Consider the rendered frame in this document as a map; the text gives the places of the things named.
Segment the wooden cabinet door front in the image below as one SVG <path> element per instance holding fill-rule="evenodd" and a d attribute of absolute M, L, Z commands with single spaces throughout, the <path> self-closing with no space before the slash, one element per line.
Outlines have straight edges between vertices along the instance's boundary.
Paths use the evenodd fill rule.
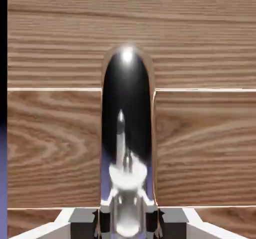
<path fill-rule="evenodd" d="M 101 92 L 11 89 L 7 98 L 8 206 L 96 206 Z M 154 116 L 159 205 L 256 205 L 256 91 L 157 90 Z"/>
<path fill-rule="evenodd" d="M 207 223 L 256 239 L 256 207 L 202 207 L 195 209 Z M 7 237 L 13 237 L 53 222 L 57 209 L 11 209 L 7 211 Z"/>

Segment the light wooden cabinet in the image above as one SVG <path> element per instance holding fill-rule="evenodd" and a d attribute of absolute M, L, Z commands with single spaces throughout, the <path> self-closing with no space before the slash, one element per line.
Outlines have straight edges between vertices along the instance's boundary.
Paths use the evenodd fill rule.
<path fill-rule="evenodd" d="M 256 0 L 8 0 L 7 93 L 101 93 L 106 55 L 126 43 L 149 61 L 155 98 L 256 92 Z"/>

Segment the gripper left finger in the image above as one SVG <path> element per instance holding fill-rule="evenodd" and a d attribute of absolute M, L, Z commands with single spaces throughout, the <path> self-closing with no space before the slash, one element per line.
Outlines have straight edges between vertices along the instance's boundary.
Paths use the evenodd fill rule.
<path fill-rule="evenodd" d="M 97 208 L 65 208 L 48 222 L 9 239 L 99 239 Z"/>

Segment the curved shiny metal handle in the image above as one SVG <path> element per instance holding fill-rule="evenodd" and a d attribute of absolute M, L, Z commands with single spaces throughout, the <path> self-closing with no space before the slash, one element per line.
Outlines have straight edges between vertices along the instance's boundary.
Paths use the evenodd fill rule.
<path fill-rule="evenodd" d="M 156 239 L 152 100 L 133 46 L 116 49 L 102 81 L 100 239 Z"/>

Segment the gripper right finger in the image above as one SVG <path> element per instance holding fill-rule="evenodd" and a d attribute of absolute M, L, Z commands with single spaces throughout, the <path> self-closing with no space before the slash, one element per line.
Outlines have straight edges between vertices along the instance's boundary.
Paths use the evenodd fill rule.
<path fill-rule="evenodd" d="M 204 222 L 192 207 L 158 209 L 157 239 L 248 239 Z"/>

